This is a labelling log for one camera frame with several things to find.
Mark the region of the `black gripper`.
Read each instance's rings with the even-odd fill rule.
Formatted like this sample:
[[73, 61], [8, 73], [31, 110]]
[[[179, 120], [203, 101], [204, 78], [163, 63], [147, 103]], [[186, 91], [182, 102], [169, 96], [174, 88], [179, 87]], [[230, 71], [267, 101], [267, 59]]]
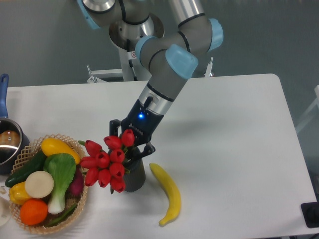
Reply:
[[131, 153], [131, 163], [153, 154], [156, 148], [149, 142], [152, 134], [161, 122], [164, 115], [158, 115], [146, 109], [139, 100], [136, 100], [128, 116], [122, 121], [113, 119], [109, 122], [109, 136], [118, 136], [121, 126], [122, 133], [131, 129], [135, 136], [134, 145], [145, 144], [143, 151], [134, 147]]

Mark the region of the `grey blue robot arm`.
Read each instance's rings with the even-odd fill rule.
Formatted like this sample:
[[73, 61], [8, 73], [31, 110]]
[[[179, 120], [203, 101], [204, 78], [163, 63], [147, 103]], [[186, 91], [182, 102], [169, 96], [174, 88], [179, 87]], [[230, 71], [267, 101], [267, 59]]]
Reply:
[[123, 120], [110, 122], [110, 135], [133, 131], [135, 141], [126, 148], [125, 162], [132, 164], [155, 151], [151, 137], [198, 65], [197, 57], [219, 47], [220, 23], [208, 18], [198, 0], [172, 0], [169, 5], [178, 32], [156, 34], [154, 18], [145, 0], [80, 0], [84, 16], [98, 27], [109, 26], [115, 45], [134, 51], [151, 74], [139, 98]]

